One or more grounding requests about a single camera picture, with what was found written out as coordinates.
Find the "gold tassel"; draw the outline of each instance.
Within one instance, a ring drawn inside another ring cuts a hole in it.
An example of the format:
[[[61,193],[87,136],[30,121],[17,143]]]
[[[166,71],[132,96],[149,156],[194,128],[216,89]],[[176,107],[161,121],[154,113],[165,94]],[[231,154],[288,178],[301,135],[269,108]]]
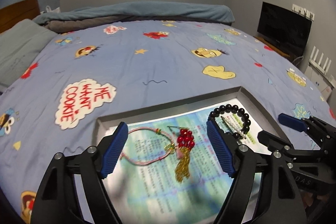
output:
[[[183,158],[179,161],[175,168],[175,179],[178,182],[182,182],[183,178],[190,177],[189,162],[190,162],[190,150],[187,147],[181,147],[180,151],[183,153]]]

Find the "cable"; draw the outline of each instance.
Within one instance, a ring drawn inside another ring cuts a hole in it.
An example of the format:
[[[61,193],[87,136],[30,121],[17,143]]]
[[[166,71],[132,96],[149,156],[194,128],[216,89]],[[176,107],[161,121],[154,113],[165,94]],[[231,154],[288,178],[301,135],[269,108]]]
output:
[[[294,66],[297,66],[298,64],[301,63],[301,61],[303,60],[304,56],[305,56],[305,54],[303,54],[302,56],[299,56],[299,57],[295,58],[295,59],[292,61],[292,64],[293,64]]]

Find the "pink string bracelet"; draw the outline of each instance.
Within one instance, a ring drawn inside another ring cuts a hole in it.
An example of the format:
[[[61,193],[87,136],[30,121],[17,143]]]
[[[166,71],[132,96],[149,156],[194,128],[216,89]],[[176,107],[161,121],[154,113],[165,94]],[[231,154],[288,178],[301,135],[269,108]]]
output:
[[[139,130],[150,130],[150,131],[153,131],[155,132],[156,134],[160,134],[160,135],[163,135],[164,137],[166,137],[169,141],[170,141],[170,144],[166,145],[165,146],[165,151],[166,153],[163,155],[163,156],[160,156],[158,157],[157,159],[154,159],[154,160],[149,160],[149,161],[141,161],[141,160],[132,160],[129,156],[127,156],[125,154],[124,151],[121,152],[120,154],[120,159],[122,159],[123,157],[125,159],[127,159],[130,163],[134,164],[134,165],[138,165],[138,166],[145,166],[145,165],[149,165],[149,164],[152,164],[156,161],[159,161],[159,160],[163,160],[164,158],[166,158],[168,155],[170,154],[173,154],[176,150],[176,145],[174,143],[174,140],[173,138],[166,132],[162,131],[161,129],[157,128],[157,129],[154,129],[154,128],[149,128],[149,127],[139,127],[139,128],[135,128],[131,131],[128,132],[128,134],[131,134],[135,131],[139,131]]]

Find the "black bead bracelet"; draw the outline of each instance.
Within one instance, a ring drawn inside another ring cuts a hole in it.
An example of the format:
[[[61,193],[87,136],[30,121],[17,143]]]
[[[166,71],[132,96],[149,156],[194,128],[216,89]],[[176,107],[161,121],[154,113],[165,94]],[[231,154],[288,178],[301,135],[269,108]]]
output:
[[[241,117],[241,121],[243,122],[243,128],[240,130],[243,134],[247,134],[250,131],[250,125],[251,125],[251,120],[249,119],[250,116],[249,114],[245,113],[244,108],[239,108],[237,105],[221,105],[220,107],[216,107],[213,111],[210,112],[208,121],[211,119],[214,119],[216,117],[219,117],[220,114],[224,113],[234,113]],[[233,137],[235,139],[241,138],[241,135],[238,132],[234,132]]]

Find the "yellow star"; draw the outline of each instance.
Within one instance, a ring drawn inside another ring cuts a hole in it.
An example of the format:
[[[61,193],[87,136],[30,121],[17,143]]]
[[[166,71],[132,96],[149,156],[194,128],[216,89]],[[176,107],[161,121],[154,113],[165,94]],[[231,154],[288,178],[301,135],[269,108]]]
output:
[[[144,50],[143,48],[141,50],[135,50],[135,54],[139,54],[139,53],[144,54],[145,52],[148,52],[148,51]]]
[[[21,147],[21,141],[18,141],[18,142],[16,142],[15,144],[13,144],[13,147],[14,147],[16,150],[19,150],[20,147]]]

